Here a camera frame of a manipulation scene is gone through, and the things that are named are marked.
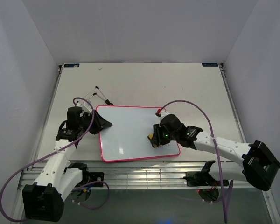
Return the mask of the blue table label left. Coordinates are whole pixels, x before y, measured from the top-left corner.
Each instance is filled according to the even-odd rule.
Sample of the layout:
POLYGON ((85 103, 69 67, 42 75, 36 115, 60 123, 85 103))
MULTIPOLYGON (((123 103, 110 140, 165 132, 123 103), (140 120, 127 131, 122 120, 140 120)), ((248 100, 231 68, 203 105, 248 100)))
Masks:
POLYGON ((79 66, 79 63, 66 63, 63 65, 64 68, 78 68, 79 66))

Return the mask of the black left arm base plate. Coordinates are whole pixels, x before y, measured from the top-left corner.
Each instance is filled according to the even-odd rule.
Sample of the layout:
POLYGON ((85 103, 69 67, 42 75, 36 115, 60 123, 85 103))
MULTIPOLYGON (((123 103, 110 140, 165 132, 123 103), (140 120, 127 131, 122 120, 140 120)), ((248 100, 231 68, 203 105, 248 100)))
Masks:
POLYGON ((104 173, 103 172, 83 172, 82 174, 82 181, 79 182, 75 188, 85 185, 90 182, 98 182, 104 180, 104 173))

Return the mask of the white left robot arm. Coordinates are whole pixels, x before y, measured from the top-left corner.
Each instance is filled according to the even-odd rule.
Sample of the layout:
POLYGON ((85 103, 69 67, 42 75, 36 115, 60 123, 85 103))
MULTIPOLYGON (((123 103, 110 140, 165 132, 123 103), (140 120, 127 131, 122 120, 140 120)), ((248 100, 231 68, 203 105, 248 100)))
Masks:
POLYGON ((104 175, 94 176, 86 164, 69 163, 79 141, 86 133, 93 135, 112 127, 96 110, 85 112, 74 106, 67 110, 67 119, 61 123, 56 136, 53 155, 32 184, 22 191, 27 219, 57 222, 64 210, 64 202, 72 191, 90 195, 91 187, 102 187, 104 175))

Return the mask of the yellow whiteboard eraser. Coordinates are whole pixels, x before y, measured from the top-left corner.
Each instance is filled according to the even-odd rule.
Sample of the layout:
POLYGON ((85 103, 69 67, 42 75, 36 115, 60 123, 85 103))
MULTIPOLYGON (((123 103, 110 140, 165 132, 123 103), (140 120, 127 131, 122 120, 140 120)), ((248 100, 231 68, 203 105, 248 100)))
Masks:
POLYGON ((149 135, 147 136, 147 138, 149 139, 150 144, 152 145, 153 148, 158 147, 157 138, 154 136, 153 133, 149 134, 149 135))

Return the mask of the blue table label right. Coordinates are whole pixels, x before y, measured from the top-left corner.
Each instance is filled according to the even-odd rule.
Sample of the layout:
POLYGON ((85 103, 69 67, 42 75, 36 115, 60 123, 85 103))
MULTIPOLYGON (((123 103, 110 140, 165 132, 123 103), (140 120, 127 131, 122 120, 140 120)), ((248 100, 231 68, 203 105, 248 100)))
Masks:
POLYGON ((217 63, 202 63, 203 67, 218 67, 217 63))

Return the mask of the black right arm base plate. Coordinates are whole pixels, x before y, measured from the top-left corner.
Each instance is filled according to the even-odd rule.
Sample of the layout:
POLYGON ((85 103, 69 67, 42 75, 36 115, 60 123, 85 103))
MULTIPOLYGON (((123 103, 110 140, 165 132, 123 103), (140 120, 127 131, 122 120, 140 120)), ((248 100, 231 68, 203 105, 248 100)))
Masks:
POLYGON ((220 180, 213 178, 209 172, 186 172, 183 179, 189 187, 220 186, 220 180))

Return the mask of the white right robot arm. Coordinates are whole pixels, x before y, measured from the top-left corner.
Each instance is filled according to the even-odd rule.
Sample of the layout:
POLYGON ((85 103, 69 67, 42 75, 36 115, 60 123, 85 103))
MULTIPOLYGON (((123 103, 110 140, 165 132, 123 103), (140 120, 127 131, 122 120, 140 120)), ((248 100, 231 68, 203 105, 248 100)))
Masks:
POLYGON ((175 141, 182 147, 218 154, 233 162, 224 165, 208 161, 200 172, 186 177, 192 186, 210 186, 223 179, 248 182, 259 190, 268 191, 280 169, 280 162, 264 142, 256 140, 251 144, 214 138, 199 127, 185 126, 167 112, 160 115, 160 122, 153 125, 148 139, 154 148, 175 141))

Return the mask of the blue table label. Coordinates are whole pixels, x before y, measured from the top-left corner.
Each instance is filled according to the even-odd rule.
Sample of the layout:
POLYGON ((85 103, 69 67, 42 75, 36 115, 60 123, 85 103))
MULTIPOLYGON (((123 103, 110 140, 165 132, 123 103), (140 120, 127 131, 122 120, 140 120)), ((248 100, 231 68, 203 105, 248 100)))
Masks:
POLYGON ((63 65, 64 68, 78 68, 79 66, 79 63, 66 63, 63 65))
POLYGON ((203 67, 218 67, 217 63, 202 63, 203 67))

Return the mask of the pink framed whiteboard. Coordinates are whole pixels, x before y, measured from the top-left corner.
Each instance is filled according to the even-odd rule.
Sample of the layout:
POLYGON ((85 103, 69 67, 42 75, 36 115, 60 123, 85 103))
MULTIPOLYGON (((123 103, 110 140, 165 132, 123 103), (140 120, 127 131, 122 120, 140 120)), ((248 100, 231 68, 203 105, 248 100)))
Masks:
POLYGON ((160 119, 155 115, 159 107, 107 106, 96 110, 112 123, 99 135, 101 158, 104 162, 136 161, 179 156, 178 143, 170 142, 153 148, 147 136, 160 119))

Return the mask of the aluminium extrusion rail frame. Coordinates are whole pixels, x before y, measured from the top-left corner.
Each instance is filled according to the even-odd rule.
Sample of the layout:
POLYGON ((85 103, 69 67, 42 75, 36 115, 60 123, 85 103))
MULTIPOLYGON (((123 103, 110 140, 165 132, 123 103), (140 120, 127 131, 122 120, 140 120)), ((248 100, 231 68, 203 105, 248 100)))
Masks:
POLYGON ((103 172, 110 189, 186 189, 186 172, 198 172, 205 162, 85 161, 90 172, 103 172))

